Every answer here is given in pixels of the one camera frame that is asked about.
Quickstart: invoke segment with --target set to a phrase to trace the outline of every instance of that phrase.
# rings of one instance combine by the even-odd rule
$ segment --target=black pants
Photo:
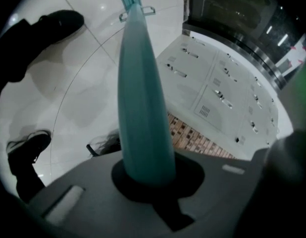
[[[22,167],[22,172],[16,175],[17,183],[16,190],[19,197],[25,202],[30,200],[43,188],[45,188],[41,179],[35,172],[32,164]]]
[[[44,32],[41,22],[30,25],[22,19],[0,37],[0,93],[7,82],[21,81],[29,64],[49,45]],[[22,172],[16,175],[16,189],[20,198],[28,203],[45,186],[32,164],[16,165],[23,166]]]

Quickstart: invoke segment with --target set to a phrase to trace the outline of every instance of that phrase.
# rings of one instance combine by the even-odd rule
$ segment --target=person's leg
[[[16,176],[19,197],[28,203],[45,186],[32,164],[51,142],[50,133],[44,130],[30,134],[26,140],[9,142],[7,146],[10,170]]]
[[[84,17],[73,10],[41,16],[30,25],[25,19],[0,37],[0,79],[19,82],[28,65],[49,45],[72,35],[84,25]]]

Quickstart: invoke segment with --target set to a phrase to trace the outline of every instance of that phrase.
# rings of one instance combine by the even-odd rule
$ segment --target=black circular base
[[[175,153],[176,179],[167,187],[152,188],[129,177],[123,160],[112,168],[112,181],[129,200],[153,205],[157,214],[173,230],[180,230],[194,220],[181,213],[177,199],[192,196],[204,180],[204,170],[195,161]]]

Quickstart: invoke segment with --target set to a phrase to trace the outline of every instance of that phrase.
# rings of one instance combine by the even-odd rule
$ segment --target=floor seam
[[[70,2],[68,0],[65,0],[67,2],[67,4],[69,5],[69,7],[71,7],[72,10],[75,10],[74,7],[70,4]],[[93,36],[93,38],[98,42],[98,44],[101,46],[101,43],[97,40],[97,38],[94,36],[94,34],[91,32],[91,30],[88,28],[88,26],[84,23],[85,27],[87,28],[87,30],[90,32],[90,34]]]
[[[111,37],[113,37],[115,34],[119,33],[121,30],[123,30],[124,27],[122,27],[119,31],[116,31],[113,35],[111,35],[108,39],[106,39],[102,45],[104,45]]]
[[[53,142],[53,135],[54,135],[54,130],[55,130],[55,125],[56,125],[56,121],[57,121],[57,117],[58,117],[58,114],[59,114],[59,111],[60,111],[60,108],[63,104],[63,101],[65,99],[65,96],[71,86],[71,84],[74,82],[76,76],[78,75],[78,73],[80,72],[80,70],[84,67],[84,65],[87,63],[87,61],[93,56],[93,54],[100,48],[101,46],[99,46],[98,48],[96,48],[96,50],[88,57],[88,59],[83,63],[83,65],[80,67],[80,69],[77,71],[76,75],[74,76],[73,80],[70,82],[63,98],[62,98],[62,101],[60,102],[60,105],[59,105],[59,108],[58,108],[58,111],[57,111],[57,114],[56,114],[56,118],[55,118],[55,122],[54,122],[54,126],[53,126],[53,130],[52,130],[52,135],[51,135],[51,151],[50,151],[50,166],[51,166],[51,155],[52,155],[52,142]]]
[[[103,49],[103,51],[105,51],[105,53],[108,55],[108,57],[111,59],[111,61],[116,65],[118,66],[115,61],[111,58],[111,56],[108,54],[107,50],[104,49],[104,47],[101,46],[101,48]]]

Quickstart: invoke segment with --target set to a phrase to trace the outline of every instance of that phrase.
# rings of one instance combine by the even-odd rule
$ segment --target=black shoe
[[[58,10],[41,16],[36,24],[42,27],[42,37],[48,47],[77,32],[84,25],[84,16],[74,10]]]
[[[17,175],[25,166],[36,162],[51,142],[51,134],[45,130],[31,133],[26,140],[9,142],[6,148],[10,170]]]

